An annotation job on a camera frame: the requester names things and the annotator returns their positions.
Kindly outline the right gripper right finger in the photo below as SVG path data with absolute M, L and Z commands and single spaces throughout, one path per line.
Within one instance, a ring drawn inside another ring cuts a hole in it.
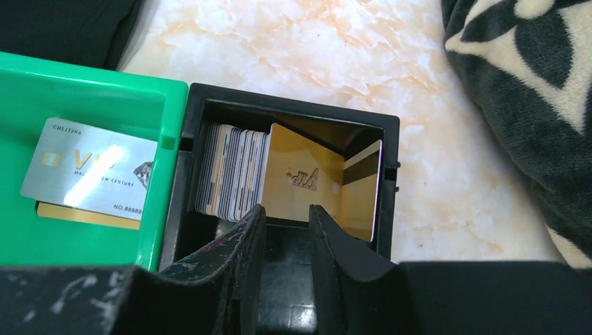
M 345 232 L 320 206 L 309 208 L 319 334 L 392 334 L 398 325 L 394 263 Z

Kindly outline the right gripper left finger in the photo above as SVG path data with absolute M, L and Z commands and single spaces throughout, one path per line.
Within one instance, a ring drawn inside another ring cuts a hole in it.
M 169 334 L 254 334 L 266 239 L 255 205 L 229 231 L 161 273 L 177 282 Z

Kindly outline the gold VIP card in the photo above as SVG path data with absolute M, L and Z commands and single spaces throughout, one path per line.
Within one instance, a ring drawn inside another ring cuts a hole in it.
M 272 124 L 262 206 L 267 215 L 309 219 L 309 206 L 339 215 L 344 157 L 290 129 Z

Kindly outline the green plastic bin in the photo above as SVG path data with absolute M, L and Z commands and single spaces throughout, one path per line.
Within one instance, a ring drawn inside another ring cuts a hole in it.
M 186 107 L 184 82 L 1 54 L 1 265 L 158 268 Z M 138 230 L 42 218 L 21 195 L 47 119 L 157 142 Z

